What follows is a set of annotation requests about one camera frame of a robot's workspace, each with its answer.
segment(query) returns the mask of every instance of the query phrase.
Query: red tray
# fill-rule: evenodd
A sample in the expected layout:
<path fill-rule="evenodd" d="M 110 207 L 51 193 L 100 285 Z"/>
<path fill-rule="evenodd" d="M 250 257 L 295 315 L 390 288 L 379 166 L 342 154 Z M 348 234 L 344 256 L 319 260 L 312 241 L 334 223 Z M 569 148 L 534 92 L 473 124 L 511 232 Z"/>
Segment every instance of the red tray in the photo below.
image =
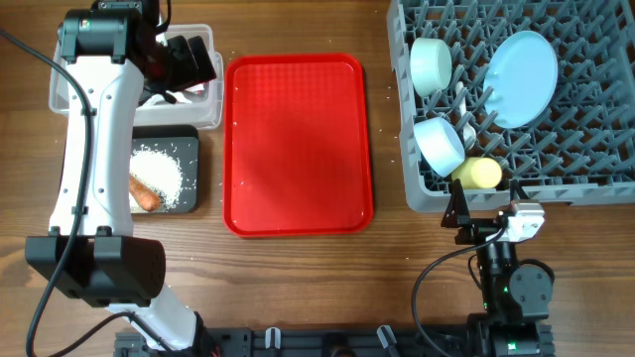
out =
<path fill-rule="evenodd" d="M 373 215 L 363 70 L 349 55 L 227 70 L 223 219 L 242 237 L 353 233 Z"/>

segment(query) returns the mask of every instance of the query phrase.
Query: wooden tabletop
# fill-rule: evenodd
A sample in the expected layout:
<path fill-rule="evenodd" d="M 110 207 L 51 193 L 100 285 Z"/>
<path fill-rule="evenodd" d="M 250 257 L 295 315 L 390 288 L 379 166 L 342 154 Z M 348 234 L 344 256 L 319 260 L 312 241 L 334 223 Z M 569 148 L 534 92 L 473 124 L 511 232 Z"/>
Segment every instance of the wooden tabletop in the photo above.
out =
<path fill-rule="evenodd" d="M 0 1 L 0 24 L 52 55 L 56 28 L 88 0 Z M 386 32 L 389 1 L 175 1 L 173 23 L 209 25 L 225 65 L 240 56 L 342 52 L 366 72 L 375 216 L 347 236 L 242 240 L 221 220 L 222 128 L 200 133 L 198 209 L 135 217 L 135 236 L 157 239 L 167 284 L 210 327 L 412 326 L 419 272 L 456 249 L 440 214 L 406 205 L 399 102 Z M 48 229 L 62 171 L 66 120 L 48 108 L 51 69 L 0 40 L 0 356 L 24 355 L 46 280 L 25 263 L 25 237 Z M 551 318 L 559 356 L 625 356 L 635 350 L 633 205 L 547 205 L 538 239 L 518 249 L 558 276 Z M 483 213 L 492 216 L 493 212 Z M 482 311 L 467 257 L 440 266 L 421 288 L 426 323 L 460 323 Z M 108 313 L 55 292 L 40 325 L 41 355 L 66 347 Z M 112 356 L 115 321 L 75 355 Z"/>

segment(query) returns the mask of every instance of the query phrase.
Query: white granules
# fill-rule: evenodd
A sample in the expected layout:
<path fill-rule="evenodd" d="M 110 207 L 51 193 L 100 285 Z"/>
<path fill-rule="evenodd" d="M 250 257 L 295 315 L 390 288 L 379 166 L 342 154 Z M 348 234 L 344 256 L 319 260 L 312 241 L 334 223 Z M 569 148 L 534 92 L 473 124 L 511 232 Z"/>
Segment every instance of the white granules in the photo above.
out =
<path fill-rule="evenodd" d="M 155 212 L 166 212 L 179 203 L 179 195 L 183 190 L 183 174 L 179 159 L 175 160 L 163 151 L 142 146 L 141 150 L 132 152 L 130 174 L 161 199 L 161 206 Z M 144 213 L 132 195 L 128 195 L 130 211 Z"/>

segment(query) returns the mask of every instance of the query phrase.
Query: transparent container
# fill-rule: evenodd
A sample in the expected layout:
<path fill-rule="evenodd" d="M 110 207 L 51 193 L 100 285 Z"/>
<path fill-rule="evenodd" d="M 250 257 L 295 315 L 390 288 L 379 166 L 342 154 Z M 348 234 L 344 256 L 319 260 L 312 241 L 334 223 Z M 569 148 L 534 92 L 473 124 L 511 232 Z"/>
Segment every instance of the transparent container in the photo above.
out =
<path fill-rule="evenodd" d="M 170 39 L 179 35 L 183 35 L 186 39 L 195 36 L 202 37 L 217 78 L 203 85 L 202 95 L 189 96 L 192 103 L 173 105 L 161 102 L 153 106 L 137 108 L 135 126 L 190 124 L 197 129 L 214 129 L 220 125 L 224 94 L 224 70 L 222 56 L 214 51 L 211 28 L 204 24 L 172 25 L 162 36 Z M 66 66 L 66 61 L 60 57 L 60 44 L 56 47 L 54 61 L 62 67 Z M 55 70 L 51 72 L 49 107 L 58 114 L 68 116 L 68 83 Z"/>

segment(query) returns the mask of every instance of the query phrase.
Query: orange carrot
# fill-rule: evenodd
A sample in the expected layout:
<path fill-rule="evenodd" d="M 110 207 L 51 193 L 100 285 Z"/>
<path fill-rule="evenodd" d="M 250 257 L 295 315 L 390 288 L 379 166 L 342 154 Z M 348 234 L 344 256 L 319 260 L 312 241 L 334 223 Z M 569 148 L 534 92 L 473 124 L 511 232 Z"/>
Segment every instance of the orange carrot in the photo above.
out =
<path fill-rule="evenodd" d="M 137 204 L 147 212 L 152 212 L 161 205 L 161 200 L 157 194 L 145 187 L 132 175 L 128 175 L 128 190 L 137 201 Z"/>

